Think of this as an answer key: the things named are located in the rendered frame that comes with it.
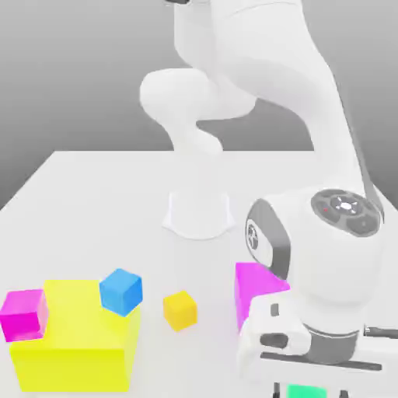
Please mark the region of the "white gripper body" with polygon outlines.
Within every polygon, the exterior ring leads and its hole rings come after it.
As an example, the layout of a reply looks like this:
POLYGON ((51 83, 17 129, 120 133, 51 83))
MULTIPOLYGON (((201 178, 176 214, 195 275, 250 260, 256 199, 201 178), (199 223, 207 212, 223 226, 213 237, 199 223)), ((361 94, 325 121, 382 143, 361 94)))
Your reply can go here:
POLYGON ((238 356, 243 378, 256 382, 279 382, 345 389, 350 393, 398 393, 398 357, 385 353, 358 352, 343 366, 318 365, 287 358, 262 358, 251 352, 238 356))

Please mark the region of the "small green cube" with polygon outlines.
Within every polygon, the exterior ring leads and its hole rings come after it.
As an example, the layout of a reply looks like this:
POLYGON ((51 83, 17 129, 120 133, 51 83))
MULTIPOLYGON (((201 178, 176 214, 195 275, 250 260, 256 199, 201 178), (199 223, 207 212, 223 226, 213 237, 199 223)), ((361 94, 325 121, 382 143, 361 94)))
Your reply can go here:
POLYGON ((288 385, 286 398, 327 398, 327 391, 315 386, 288 385))

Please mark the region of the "small orange cube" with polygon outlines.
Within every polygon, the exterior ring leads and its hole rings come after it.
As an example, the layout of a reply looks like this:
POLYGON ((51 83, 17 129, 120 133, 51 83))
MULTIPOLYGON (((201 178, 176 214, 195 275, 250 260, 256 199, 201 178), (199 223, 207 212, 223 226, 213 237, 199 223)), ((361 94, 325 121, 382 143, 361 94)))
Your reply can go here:
POLYGON ((197 303, 181 291, 163 299, 163 315, 171 328, 178 332, 197 322, 197 303))

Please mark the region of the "small blue cube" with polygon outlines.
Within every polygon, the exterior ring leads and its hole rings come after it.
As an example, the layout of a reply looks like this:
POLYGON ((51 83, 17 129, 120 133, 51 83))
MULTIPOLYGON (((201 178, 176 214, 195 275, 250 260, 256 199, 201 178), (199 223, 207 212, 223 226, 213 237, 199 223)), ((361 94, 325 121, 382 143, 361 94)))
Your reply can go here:
POLYGON ((99 283, 99 293, 103 308, 125 317, 143 300, 142 279, 117 268, 99 283))

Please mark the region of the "small magenta cube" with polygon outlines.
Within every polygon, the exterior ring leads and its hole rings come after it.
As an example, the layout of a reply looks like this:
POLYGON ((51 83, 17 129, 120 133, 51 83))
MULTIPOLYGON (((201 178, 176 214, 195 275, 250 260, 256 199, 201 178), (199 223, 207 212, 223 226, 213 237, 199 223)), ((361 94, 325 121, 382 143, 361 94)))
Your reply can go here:
POLYGON ((44 336, 48 321, 42 288, 8 292, 0 308, 0 326, 8 343, 44 336))

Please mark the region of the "large magenta box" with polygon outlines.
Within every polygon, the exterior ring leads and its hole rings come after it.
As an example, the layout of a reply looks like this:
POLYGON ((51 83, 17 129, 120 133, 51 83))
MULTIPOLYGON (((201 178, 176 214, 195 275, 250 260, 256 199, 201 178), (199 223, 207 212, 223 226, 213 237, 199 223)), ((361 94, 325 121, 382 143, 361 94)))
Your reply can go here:
POLYGON ((284 292, 290 289, 287 281, 279 279, 262 264, 236 263, 234 280, 234 299, 238 331, 250 311, 254 297, 284 292))

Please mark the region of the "large yellow box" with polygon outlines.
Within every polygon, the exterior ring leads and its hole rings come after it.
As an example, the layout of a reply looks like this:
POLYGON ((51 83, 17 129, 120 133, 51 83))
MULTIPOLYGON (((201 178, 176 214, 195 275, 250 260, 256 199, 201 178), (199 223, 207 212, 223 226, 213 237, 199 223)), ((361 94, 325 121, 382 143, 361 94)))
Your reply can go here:
POLYGON ((16 341, 9 352, 24 393, 124 393, 131 384, 141 309, 127 316, 103 308, 95 280, 47 280, 44 337, 16 341))

